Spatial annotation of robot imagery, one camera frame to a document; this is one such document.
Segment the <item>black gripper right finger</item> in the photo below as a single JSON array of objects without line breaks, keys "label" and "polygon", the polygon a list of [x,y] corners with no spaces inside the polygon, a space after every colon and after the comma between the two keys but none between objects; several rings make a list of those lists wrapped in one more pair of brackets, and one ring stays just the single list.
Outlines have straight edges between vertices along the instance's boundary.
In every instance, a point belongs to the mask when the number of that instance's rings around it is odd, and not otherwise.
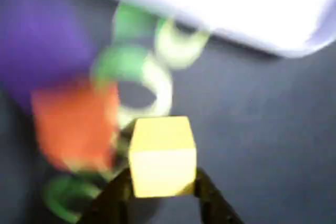
[{"label": "black gripper right finger", "polygon": [[193,195],[198,198],[204,224],[244,224],[207,173],[197,168]]}]

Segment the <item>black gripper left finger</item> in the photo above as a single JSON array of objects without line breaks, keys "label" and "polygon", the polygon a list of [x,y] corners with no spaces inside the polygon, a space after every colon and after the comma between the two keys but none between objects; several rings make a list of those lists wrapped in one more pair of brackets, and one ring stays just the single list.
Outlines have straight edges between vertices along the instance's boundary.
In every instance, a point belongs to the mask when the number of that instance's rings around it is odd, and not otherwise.
[{"label": "black gripper left finger", "polygon": [[93,200],[86,210],[86,223],[129,223],[128,203],[132,198],[131,172],[126,168]]}]

